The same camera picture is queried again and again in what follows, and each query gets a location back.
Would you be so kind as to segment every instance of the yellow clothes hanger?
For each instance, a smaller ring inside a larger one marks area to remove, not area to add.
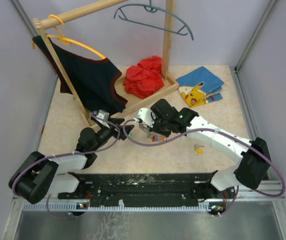
[[[60,23],[64,26],[65,23],[56,15],[49,15],[48,16],[49,18],[56,18],[58,21],[60,21]],[[47,37],[49,38],[56,38],[60,43],[62,44],[65,44],[65,45],[70,45],[71,43],[74,43],[74,44],[77,44],[83,48],[86,48],[88,49],[89,51],[97,54],[98,56],[100,56],[102,59],[105,59],[106,57],[104,55],[102,55],[100,52],[96,51],[95,49],[91,48],[90,46],[87,46],[79,41],[75,41],[73,39],[70,39],[70,38],[67,38],[67,37],[64,37],[62,31],[58,28],[58,27],[54,27],[59,33],[60,33],[60,36],[57,36],[57,35],[51,35],[51,34],[48,34]]]

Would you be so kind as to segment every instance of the blue clothes hanger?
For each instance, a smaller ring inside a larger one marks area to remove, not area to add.
[[[166,28],[163,28],[163,27],[154,26],[154,25],[150,25],[150,24],[147,24],[147,23],[130,20],[130,19],[128,19],[128,18],[126,17],[125,13],[124,13],[123,10],[122,10],[122,8],[130,7],[130,6],[144,7],[144,9],[145,9],[148,13],[151,13],[151,14],[154,14],[154,13],[156,13],[157,11],[164,12],[165,14],[169,14],[169,15],[173,16],[174,18],[176,18],[177,20],[179,20],[179,21],[183,24],[183,27],[181,27],[178,31],[173,31],[173,30],[166,29]],[[155,28],[155,29],[164,30],[164,31],[167,31],[167,32],[170,32],[170,33],[173,33],[173,34],[181,35],[181,36],[186,36],[186,35],[190,34],[192,40],[194,40],[194,36],[193,36],[192,30],[191,30],[191,28],[187,25],[186,22],[184,22],[179,16],[173,14],[173,13],[170,12],[170,11],[167,11],[167,10],[162,9],[162,8],[160,8],[160,7],[153,6],[153,5],[152,5],[152,0],[149,0],[149,5],[147,5],[147,4],[141,4],[141,3],[132,3],[132,4],[122,5],[122,6],[120,6],[120,7],[116,10],[116,12],[115,12],[115,14],[114,14],[114,19],[115,19],[116,14],[117,14],[118,11],[120,11],[121,14],[122,14],[122,16],[121,16],[121,15],[118,15],[118,17],[119,17],[121,20],[130,22],[130,23],[135,23],[135,24],[144,25],[144,26],[147,26],[147,27]],[[181,31],[182,31],[184,28],[186,28],[188,32],[186,32],[186,33],[181,33]]]

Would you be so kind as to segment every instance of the white wall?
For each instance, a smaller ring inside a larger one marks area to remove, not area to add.
[[[47,18],[97,0],[19,0],[30,19]],[[123,4],[145,3],[130,0],[60,26],[64,35],[97,49],[115,64],[130,66],[140,59],[162,54],[163,31],[113,19],[115,10]],[[190,36],[173,35],[171,65],[229,64],[235,66],[253,34],[269,0],[178,0],[176,14],[186,21],[194,33]],[[165,0],[153,0],[165,7]],[[164,23],[164,14],[147,13],[144,8],[124,8],[133,20],[156,24]],[[68,50],[89,58],[81,47]]]
[[[0,0],[0,236],[13,198],[8,181],[35,149],[54,80],[10,1]]]
[[[280,0],[241,77],[261,137],[286,180],[286,1]]]

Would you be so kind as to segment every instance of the pikachu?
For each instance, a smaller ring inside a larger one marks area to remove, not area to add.
[[[188,91],[187,87],[180,87],[181,95],[190,108],[207,103],[205,98],[206,93],[201,90],[203,84],[204,82],[201,82],[196,85],[188,94],[184,92],[184,90]]]

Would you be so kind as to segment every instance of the wooden frame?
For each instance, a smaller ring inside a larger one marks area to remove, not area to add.
[[[87,16],[89,14],[98,12],[100,10],[109,8],[111,6],[126,2],[127,0],[100,0],[95,3],[59,14],[58,17],[64,22],[67,23],[69,21]],[[166,10],[169,12],[175,12],[175,3],[176,0],[166,0]],[[166,14],[165,15],[165,23],[164,27],[166,29],[173,29],[173,21],[174,17],[171,15]],[[94,127],[95,122],[90,117],[90,111],[85,109],[84,105],[82,104],[71,80],[69,79],[61,61],[59,60],[57,53],[54,50],[53,45],[51,44],[49,38],[47,37],[47,34],[45,32],[46,29],[53,28],[55,26],[60,25],[60,21],[56,18],[49,17],[47,19],[39,21],[38,18],[34,19],[34,24],[36,26],[36,29],[38,30],[40,36],[42,37],[48,51],[52,55],[56,65],[58,66],[60,72],[64,76],[66,83],[68,87],[70,88],[74,99],[76,101],[77,106],[79,107],[81,111],[81,115],[84,118],[84,120],[88,123],[89,126]],[[119,79],[117,79],[115,83],[115,89],[116,92],[127,99],[128,103],[126,104],[126,108],[123,110],[123,112],[118,112],[113,117],[125,117],[128,114],[138,110],[139,108],[142,108],[148,104],[151,104],[155,102],[156,100],[164,97],[165,95],[175,91],[178,89],[178,83],[173,78],[173,76],[168,72],[168,65],[169,65],[169,57],[170,57],[170,49],[171,49],[171,42],[172,42],[172,33],[165,31],[164,32],[164,39],[163,39],[163,55],[162,55],[162,76],[164,81],[164,87],[159,90],[158,92],[154,93],[152,96],[149,96],[145,99],[140,99],[136,97],[133,94],[127,94],[125,92],[125,88],[123,86],[123,82],[125,80],[125,75],[122,75]]]

